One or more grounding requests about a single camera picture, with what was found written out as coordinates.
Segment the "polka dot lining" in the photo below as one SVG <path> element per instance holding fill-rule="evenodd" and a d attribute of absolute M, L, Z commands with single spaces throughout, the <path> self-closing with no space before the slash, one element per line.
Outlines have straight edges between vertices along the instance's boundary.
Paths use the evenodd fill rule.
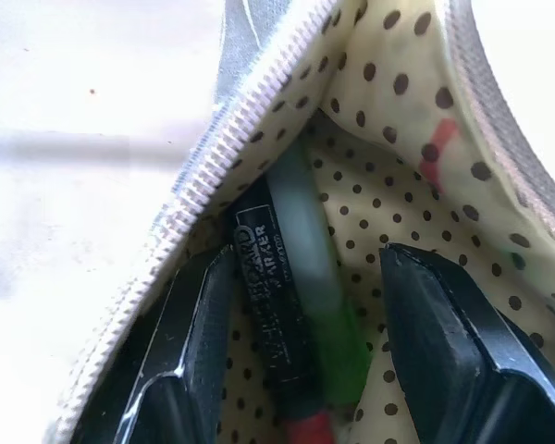
<path fill-rule="evenodd" d="M 443 60 L 439 35 L 430 2 L 340 2 L 282 82 L 261 124 L 241 137 L 241 155 L 224 166 L 237 174 L 223 180 L 207 210 L 214 215 L 226 208 L 306 125 L 303 138 L 328 234 L 366 347 L 375 356 L 362 400 L 349 418 L 351 430 L 341 422 L 340 433 L 350 443 L 418 442 L 387 341 L 378 258 L 387 242 L 436 251 L 465 267 L 555 365 L 555 286 L 534 281 L 545 275 L 555 283 L 555 274 L 539 263 L 555 256 L 555 242 L 549 240 L 553 250 L 547 250 L 547 236 L 531 222 L 521 193 L 505 191 L 507 182 L 493 159 L 471 149 L 456 90 L 439 75 L 442 65 L 435 65 Z M 306 123 L 321 101 L 347 132 L 331 129 L 323 115 Z M 494 225 L 495 218 L 505 222 Z M 221 242 L 217 227 L 204 232 L 216 238 L 191 236 L 188 255 Z M 529 273 L 539 269 L 540 275 Z M 285 442 L 248 316 L 237 299 L 217 442 Z"/>

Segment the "zipper teeth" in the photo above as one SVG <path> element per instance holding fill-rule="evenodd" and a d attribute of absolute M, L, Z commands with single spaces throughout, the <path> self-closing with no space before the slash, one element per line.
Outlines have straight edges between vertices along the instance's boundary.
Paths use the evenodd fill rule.
<path fill-rule="evenodd" d="M 304 0 L 281 20 L 272 43 L 258 60 L 247 82 L 241 87 L 235 104 L 219 123 L 216 139 L 192 155 L 187 174 L 178 193 L 164 205 L 142 252 L 135 277 L 112 301 L 107 317 L 94 330 L 94 339 L 80 354 L 70 386 L 58 405 L 58 417 L 46 434 L 45 442 L 70 442 L 80 415 L 99 376 L 140 310 L 142 300 L 153 286 L 163 266 L 175 256 L 209 203 L 217 185 L 226 177 L 246 140 L 261 122 L 282 84 L 291 74 L 313 38 L 327 19 L 337 0 Z"/>

